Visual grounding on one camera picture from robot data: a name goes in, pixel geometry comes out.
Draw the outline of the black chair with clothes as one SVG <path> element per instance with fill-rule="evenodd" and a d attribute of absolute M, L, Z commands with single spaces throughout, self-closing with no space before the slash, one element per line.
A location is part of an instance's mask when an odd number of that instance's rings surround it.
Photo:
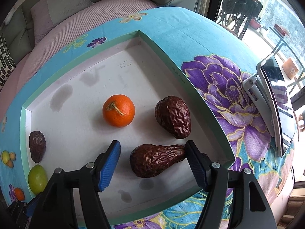
<path fill-rule="evenodd" d="M 263 5 L 259 0 L 222 0 L 216 22 L 243 39 L 252 19 L 256 19 Z"/>

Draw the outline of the purple grey cushion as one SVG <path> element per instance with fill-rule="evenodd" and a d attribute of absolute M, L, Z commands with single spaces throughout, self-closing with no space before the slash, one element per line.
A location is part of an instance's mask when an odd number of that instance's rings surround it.
<path fill-rule="evenodd" d="M 40 0 L 30 10 L 34 24 L 35 44 L 55 26 L 91 6 L 91 0 Z"/>

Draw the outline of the silver phone stand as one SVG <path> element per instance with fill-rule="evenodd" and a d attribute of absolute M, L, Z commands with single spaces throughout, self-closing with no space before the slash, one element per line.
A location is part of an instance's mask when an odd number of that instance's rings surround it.
<path fill-rule="evenodd" d="M 242 82 L 242 87 L 247 93 L 247 95 L 250 97 L 251 101 L 256 106 L 270 135 L 274 138 L 275 132 L 273 125 L 272 111 L 266 96 L 265 89 L 258 74 L 255 73 L 250 77 L 246 78 Z"/>

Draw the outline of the walnut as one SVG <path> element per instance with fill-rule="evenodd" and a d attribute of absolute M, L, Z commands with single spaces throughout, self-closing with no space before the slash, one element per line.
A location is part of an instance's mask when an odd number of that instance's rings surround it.
<path fill-rule="evenodd" d="M 14 152 L 10 152 L 9 156 L 10 156 L 10 160 L 11 161 L 15 161 L 16 160 L 16 155 L 15 155 Z"/>

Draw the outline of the brown longan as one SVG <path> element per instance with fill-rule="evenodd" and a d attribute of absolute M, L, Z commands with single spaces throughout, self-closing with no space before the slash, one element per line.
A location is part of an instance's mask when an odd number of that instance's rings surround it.
<path fill-rule="evenodd" d="M 12 169 L 14 167 L 14 163 L 11 160 L 8 160 L 7 166 Z"/>

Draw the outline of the green jujube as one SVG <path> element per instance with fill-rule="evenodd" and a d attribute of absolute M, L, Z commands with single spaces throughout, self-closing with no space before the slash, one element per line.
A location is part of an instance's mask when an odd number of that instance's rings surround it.
<path fill-rule="evenodd" d="M 31 168 L 28 174 L 28 184 L 34 195 L 43 192 L 47 186 L 48 178 L 45 169 L 37 164 Z"/>
<path fill-rule="evenodd" d="M 8 162 L 9 162 L 10 160 L 11 160 L 11 159 L 10 159 L 10 154 L 9 154 L 9 152 L 6 151 L 6 150 L 4 150 L 4 151 L 2 152 L 2 161 L 3 161 L 3 163 L 4 163 L 5 165 L 7 165 Z"/>

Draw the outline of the green shallow cardboard tray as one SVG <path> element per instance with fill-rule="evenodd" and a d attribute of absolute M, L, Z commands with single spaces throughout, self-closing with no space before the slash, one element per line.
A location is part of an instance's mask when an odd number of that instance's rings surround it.
<path fill-rule="evenodd" d="M 91 166 L 113 141 L 121 145 L 110 185 L 99 194 L 113 225 L 170 208 L 198 193 L 187 160 L 155 177 L 138 177 L 130 155 L 143 144 L 193 141 L 211 161 L 228 168 L 230 144 L 213 112 L 165 49 L 141 31 L 73 56 L 23 104 L 20 150 L 28 175 L 35 162 L 30 139 L 46 140 L 40 165 L 74 171 Z"/>

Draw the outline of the orange mandarin with stem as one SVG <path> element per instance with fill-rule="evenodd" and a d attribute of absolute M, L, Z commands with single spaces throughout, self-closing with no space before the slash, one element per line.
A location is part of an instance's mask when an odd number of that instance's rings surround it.
<path fill-rule="evenodd" d="M 113 95 L 102 108 L 104 120 L 113 127 L 125 127 L 132 123 L 136 109 L 132 100 L 126 95 Z"/>

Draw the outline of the blue floral tablecloth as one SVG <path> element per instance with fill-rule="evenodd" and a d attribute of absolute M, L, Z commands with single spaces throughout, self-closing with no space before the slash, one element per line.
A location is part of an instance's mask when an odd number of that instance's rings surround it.
<path fill-rule="evenodd" d="M 20 121 L 21 103 L 33 91 L 35 81 L 43 82 L 74 57 L 138 30 L 148 33 L 191 81 L 229 140 L 236 157 L 232 168 L 252 168 L 272 203 L 292 168 L 294 148 L 290 146 L 283 157 L 275 155 L 274 140 L 241 88 L 242 80 L 254 69 L 256 57 L 226 29 L 178 7 L 154 8 L 113 19 L 58 51 L 20 89 L 1 118 L 1 148 L 14 148 L 19 143 L 16 125 Z"/>

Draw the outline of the balcony table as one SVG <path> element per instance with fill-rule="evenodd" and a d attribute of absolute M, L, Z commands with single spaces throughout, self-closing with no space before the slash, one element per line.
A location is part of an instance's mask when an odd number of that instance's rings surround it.
<path fill-rule="evenodd" d="M 286 76 L 291 80 L 288 86 L 290 92 L 296 94 L 304 87 L 304 58 L 293 46 L 292 36 L 287 28 L 275 23 L 269 29 L 279 38 L 272 52 L 283 57 L 283 62 L 288 61 L 285 67 Z"/>

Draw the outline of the phone on stand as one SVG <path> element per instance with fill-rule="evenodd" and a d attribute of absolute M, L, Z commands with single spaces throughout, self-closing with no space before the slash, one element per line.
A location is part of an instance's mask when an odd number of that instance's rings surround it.
<path fill-rule="evenodd" d="M 258 63 L 256 70 L 271 111 L 278 156 L 283 157 L 294 140 L 296 125 L 287 85 L 273 54 Z"/>

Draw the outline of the black white patterned cushion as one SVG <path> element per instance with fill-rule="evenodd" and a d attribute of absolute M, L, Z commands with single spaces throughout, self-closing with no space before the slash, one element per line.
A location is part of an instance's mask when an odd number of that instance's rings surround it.
<path fill-rule="evenodd" d="M 2 90 L 8 77 L 15 70 L 15 62 L 10 56 L 10 52 L 3 33 L 1 34 L 0 42 L 0 90 Z"/>

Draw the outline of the pink sofa seat cover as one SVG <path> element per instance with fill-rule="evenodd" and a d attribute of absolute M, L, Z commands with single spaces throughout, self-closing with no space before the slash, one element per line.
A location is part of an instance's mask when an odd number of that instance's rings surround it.
<path fill-rule="evenodd" d="M 157 8 L 157 5 L 149 0 L 96 2 L 58 24 L 34 48 L 31 47 L 26 29 L 12 37 L 2 32 L 16 69 L 1 90 L 1 118 L 20 89 L 62 48 L 72 46 L 77 38 L 103 23 L 152 8 Z"/>

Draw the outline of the dried red date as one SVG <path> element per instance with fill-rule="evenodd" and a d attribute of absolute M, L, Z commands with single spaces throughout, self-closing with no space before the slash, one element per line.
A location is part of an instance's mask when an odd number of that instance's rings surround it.
<path fill-rule="evenodd" d="M 31 159 L 35 163 L 40 163 L 46 152 L 46 139 L 40 131 L 32 131 L 29 136 L 29 147 Z"/>
<path fill-rule="evenodd" d="M 185 158 L 184 145 L 143 144 L 132 151 L 129 162 L 137 177 L 152 178 Z"/>
<path fill-rule="evenodd" d="M 168 96 L 160 100 L 155 106 L 155 118 L 176 139 L 184 139 L 191 133 L 190 111 L 180 97 Z"/>

